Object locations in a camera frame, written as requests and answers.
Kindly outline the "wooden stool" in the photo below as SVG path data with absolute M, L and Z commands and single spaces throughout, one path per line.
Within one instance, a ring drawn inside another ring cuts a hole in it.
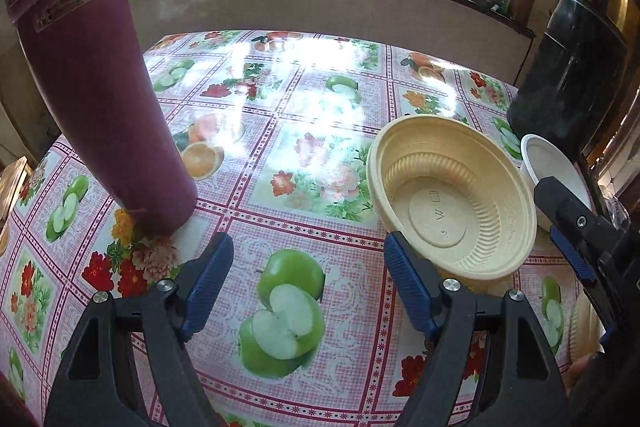
M 26 156 L 2 170 L 0 179 L 0 221 L 4 225 L 14 208 L 26 178 L 32 173 Z

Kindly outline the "beige ribbed disposable bowl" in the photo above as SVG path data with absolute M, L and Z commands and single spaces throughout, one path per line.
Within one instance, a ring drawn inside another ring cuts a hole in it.
M 367 184 L 384 229 L 476 293 L 504 293 L 533 249 L 532 192 L 494 141 L 461 122 L 389 122 L 371 144 Z

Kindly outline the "floral fruit plastic tablecloth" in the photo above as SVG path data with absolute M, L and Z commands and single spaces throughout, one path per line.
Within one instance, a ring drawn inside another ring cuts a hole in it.
M 446 116 L 522 155 L 515 89 L 419 52 L 280 30 L 175 34 L 142 50 L 198 202 L 150 235 L 66 138 L 23 185 L 1 248 L 1 421 L 40 426 L 91 296 L 140 296 L 210 236 L 235 254 L 188 344 L 225 426 L 389 426 L 425 367 L 382 258 L 367 184 L 376 135 L 400 116 Z

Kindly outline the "small white disposable bowl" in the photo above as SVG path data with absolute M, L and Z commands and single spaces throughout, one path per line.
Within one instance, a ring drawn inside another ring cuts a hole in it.
M 534 193 L 541 179 L 554 176 L 564 184 L 589 210 L 593 210 L 587 185 L 577 168 L 551 142 L 529 133 L 521 139 L 521 176 Z

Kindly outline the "black electric kettle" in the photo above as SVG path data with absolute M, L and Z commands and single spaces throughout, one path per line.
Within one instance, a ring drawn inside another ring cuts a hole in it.
M 519 138 L 536 134 L 571 161 L 611 107 L 627 55 L 620 30 L 587 0 L 559 0 L 508 109 Z

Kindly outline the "maroon thermos bottle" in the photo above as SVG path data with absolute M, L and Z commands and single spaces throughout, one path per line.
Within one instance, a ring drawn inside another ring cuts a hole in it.
M 74 151 L 150 235 L 191 217 L 196 186 L 157 102 L 128 0 L 6 0 L 35 84 Z

